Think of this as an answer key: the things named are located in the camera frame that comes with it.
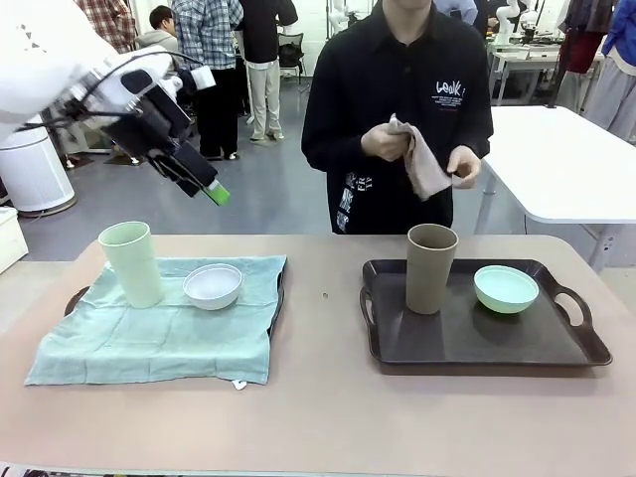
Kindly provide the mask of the person's right hand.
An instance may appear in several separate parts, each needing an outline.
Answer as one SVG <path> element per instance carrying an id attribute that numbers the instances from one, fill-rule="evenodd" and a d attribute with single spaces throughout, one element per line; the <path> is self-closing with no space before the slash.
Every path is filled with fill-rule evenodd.
<path id="1" fill-rule="evenodd" d="M 361 147 L 367 156 L 387 162 L 394 162 L 404 156 L 409 144 L 410 135 L 393 132 L 389 123 L 374 126 L 361 138 Z"/>

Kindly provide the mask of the person's left hand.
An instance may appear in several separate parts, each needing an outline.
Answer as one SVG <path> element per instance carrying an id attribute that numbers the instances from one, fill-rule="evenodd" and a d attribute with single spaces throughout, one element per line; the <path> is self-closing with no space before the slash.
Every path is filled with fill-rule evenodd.
<path id="1" fill-rule="evenodd" d="M 481 172 L 481 160 L 467 146 L 457 146 L 449 156 L 446 169 L 453 176 L 453 187 L 472 189 Z"/>

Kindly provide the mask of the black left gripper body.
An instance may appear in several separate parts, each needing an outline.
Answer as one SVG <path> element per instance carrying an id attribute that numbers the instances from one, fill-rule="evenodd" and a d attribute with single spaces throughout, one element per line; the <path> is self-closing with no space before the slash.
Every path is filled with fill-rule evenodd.
<path id="1" fill-rule="evenodd" d="M 131 157 L 172 155 L 187 136 L 191 119 L 164 88 L 148 90 L 105 135 Z"/>

